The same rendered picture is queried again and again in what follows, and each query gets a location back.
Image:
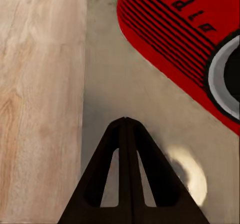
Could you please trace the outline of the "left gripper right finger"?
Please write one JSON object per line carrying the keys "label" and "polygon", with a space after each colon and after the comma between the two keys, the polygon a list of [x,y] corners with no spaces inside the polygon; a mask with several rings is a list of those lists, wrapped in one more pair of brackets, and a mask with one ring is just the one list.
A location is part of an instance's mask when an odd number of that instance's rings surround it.
{"label": "left gripper right finger", "polygon": [[[125,121],[133,224],[210,224],[145,126]],[[145,204],[137,151],[156,207]]]}

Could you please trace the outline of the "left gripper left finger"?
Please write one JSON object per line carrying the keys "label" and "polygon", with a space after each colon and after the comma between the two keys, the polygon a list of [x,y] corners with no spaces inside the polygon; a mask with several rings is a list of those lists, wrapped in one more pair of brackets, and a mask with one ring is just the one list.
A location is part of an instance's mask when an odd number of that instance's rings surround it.
{"label": "left gripper left finger", "polygon": [[[58,224],[133,224],[126,117],[109,124]],[[118,206],[100,207],[113,152],[119,148]]]}

